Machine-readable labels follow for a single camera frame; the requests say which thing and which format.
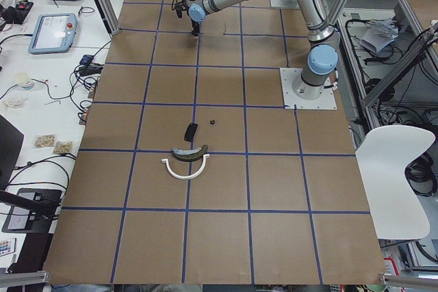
robotic arm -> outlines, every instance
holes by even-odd
[[[200,23],[207,15],[247,0],[182,0],[175,4],[179,18],[187,12],[192,21],[192,33],[199,34]],[[300,79],[293,83],[294,91],[304,99],[317,99],[322,93],[326,78],[335,69],[338,56],[339,35],[329,25],[321,0],[297,0],[309,33],[311,50],[307,67]]]

white curved handle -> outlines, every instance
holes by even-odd
[[[205,164],[207,164],[207,159],[209,157],[210,157],[210,154],[204,154],[203,155],[203,164],[201,164],[201,167],[199,168],[199,170],[196,171],[194,174],[191,174],[189,176],[180,176],[179,174],[175,174],[173,172],[173,170],[170,169],[169,159],[162,159],[162,163],[166,164],[167,171],[169,171],[169,174],[174,176],[176,179],[181,179],[181,180],[183,180],[183,179],[193,179],[193,178],[199,176],[201,174],[201,172],[204,170]]]

blue joint cap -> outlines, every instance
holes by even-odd
[[[335,69],[337,59],[336,50],[332,46],[321,44],[310,50],[307,63],[313,73],[327,75]]]
[[[197,3],[193,3],[189,8],[189,16],[195,22],[202,22],[205,20],[205,12],[203,8]]]

white chair seat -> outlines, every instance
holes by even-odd
[[[371,130],[356,150],[363,186],[379,239],[422,239],[430,225],[404,169],[435,141],[430,131],[411,126]]]

white mounting plate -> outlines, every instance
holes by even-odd
[[[279,8],[279,9],[291,9],[295,10],[298,7],[297,0],[293,1],[284,1],[284,0],[270,0],[271,1],[271,8]]]
[[[314,101],[299,97],[292,90],[292,82],[301,74],[302,68],[280,68],[281,88],[285,109],[337,109],[332,88],[324,89],[321,96]],[[327,78],[325,85],[331,85]]]

